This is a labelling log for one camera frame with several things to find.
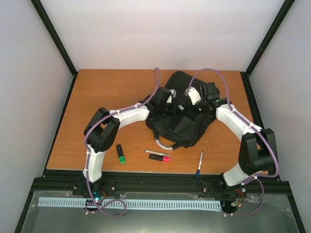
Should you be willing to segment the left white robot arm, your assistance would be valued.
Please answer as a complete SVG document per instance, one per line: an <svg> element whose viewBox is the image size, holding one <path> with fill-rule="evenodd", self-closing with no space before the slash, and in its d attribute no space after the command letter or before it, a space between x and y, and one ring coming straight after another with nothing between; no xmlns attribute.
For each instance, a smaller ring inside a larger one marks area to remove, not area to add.
<svg viewBox="0 0 311 233"><path fill-rule="evenodd" d="M174 89L167 90L160 87L146 100L132 106L111 111L105 108L98 109L84 131L86 165L83 175L86 179L84 184L86 192L93 196L100 192L101 183L98 180L102 176L104 156L114 144L118 130L129 124L145 121L151 111L151 107L146 105L152 100L156 100L157 97L163 97L165 103L171 104L175 96Z"/></svg>

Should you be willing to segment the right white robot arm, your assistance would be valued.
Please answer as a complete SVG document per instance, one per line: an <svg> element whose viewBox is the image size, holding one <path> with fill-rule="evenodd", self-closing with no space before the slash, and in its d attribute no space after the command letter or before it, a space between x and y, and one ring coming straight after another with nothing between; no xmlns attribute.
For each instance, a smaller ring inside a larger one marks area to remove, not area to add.
<svg viewBox="0 0 311 233"><path fill-rule="evenodd" d="M227 186L244 184L258 176L278 175L276 140L271 129L263 129L243 116L226 98L221 99L215 83L188 90L192 105L226 125L240 141L238 163L223 174Z"/></svg>

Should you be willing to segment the black student bag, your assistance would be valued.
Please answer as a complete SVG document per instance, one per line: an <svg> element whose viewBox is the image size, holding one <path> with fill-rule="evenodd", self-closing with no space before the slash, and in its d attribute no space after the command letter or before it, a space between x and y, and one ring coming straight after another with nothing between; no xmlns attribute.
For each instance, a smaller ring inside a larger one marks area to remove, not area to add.
<svg viewBox="0 0 311 233"><path fill-rule="evenodd" d="M146 119L146 126L153 131L154 137L159 136L160 141L167 145L173 146L174 150L180 147L192 147L205 133L209 124L215 117L210 114L193 114L192 103L189 97L184 95L190 81L193 81L191 87L199 90L205 82L193 79L191 75L182 71L177 71L169 78L165 88L176 91L175 100L177 103L175 115L151 115ZM182 105L184 110L181 111L178 105Z"/></svg>

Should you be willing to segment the slim white pen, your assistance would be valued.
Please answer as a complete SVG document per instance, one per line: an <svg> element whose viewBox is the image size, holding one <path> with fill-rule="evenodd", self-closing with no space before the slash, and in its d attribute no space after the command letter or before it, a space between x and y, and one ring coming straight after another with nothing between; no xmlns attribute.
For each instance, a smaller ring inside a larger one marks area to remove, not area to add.
<svg viewBox="0 0 311 233"><path fill-rule="evenodd" d="M161 152L156 152L156 151L152 151L152 150L145 150L146 153L149 153L149 154L154 154L154 155L159 155L159 156L168 156L170 157L170 155L168 154L165 154L165 153L161 153Z"/></svg>

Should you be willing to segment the blue whiteboard marker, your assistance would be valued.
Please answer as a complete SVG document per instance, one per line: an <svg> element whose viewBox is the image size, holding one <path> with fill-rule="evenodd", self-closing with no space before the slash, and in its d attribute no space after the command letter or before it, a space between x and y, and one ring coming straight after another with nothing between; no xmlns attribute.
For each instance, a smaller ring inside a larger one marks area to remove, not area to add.
<svg viewBox="0 0 311 233"><path fill-rule="evenodd" d="M196 178L199 178L200 170L201 170L201 166L202 166L202 161L203 161L203 157L204 157L204 152L202 151L201 154L200 154L200 159L199 159L198 168L197 168L197 171L196 171L196 174L195 174L195 177L196 177Z"/></svg>

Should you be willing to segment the pink highlighter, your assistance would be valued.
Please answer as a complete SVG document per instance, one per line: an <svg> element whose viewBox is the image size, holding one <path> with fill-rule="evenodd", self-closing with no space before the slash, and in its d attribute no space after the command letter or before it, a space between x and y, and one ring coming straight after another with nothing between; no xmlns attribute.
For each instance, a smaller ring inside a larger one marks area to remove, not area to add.
<svg viewBox="0 0 311 233"><path fill-rule="evenodd" d="M149 159L156 160L156 161L162 161L162 162L169 162L170 161L169 156L155 155L155 154L149 154Z"/></svg>

